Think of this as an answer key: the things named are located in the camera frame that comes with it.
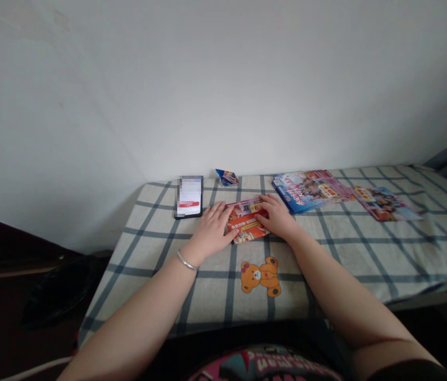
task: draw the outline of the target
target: cartoon bear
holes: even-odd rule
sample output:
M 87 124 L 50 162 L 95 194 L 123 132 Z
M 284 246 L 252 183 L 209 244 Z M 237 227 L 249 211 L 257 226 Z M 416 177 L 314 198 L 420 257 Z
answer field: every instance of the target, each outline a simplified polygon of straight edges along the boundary
M 268 289 L 267 296 L 279 296 L 281 287 L 278 280 L 278 260 L 274 257 L 267 257 L 266 263 L 260 267 L 249 262 L 241 263 L 241 282 L 241 289 L 246 294 L 261 284 Z

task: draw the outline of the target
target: phone screen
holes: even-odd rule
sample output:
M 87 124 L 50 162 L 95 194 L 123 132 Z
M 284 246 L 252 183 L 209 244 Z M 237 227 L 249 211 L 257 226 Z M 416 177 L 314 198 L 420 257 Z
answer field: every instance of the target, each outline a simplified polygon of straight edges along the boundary
M 179 179 L 176 218 L 198 217 L 202 214 L 202 176 Z

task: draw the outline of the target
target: wall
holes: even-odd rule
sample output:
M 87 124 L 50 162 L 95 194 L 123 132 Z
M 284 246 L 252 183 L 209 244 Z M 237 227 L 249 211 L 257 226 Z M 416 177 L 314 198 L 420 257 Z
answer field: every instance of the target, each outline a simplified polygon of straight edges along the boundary
M 0 221 L 67 248 L 147 181 L 445 146 L 444 0 L 0 1 Z

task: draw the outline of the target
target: graphic t-shirt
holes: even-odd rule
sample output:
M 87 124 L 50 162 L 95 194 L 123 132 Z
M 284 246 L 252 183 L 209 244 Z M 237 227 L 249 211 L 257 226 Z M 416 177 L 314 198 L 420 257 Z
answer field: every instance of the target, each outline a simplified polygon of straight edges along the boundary
M 369 381 L 447 381 L 447 370 L 428 360 L 407 360 L 377 371 Z M 189 381 L 343 380 L 337 372 L 282 346 L 254 346 L 230 353 L 199 369 Z
M 212 361 L 190 381 L 342 380 L 335 371 L 281 346 L 255 346 Z

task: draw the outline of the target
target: plastic bag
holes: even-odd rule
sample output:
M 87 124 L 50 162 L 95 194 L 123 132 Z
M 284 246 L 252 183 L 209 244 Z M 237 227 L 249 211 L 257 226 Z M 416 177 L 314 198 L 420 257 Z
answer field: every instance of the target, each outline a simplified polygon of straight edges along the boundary
M 109 258 L 84 256 L 46 273 L 22 312 L 26 329 L 50 327 L 72 317 L 93 297 Z

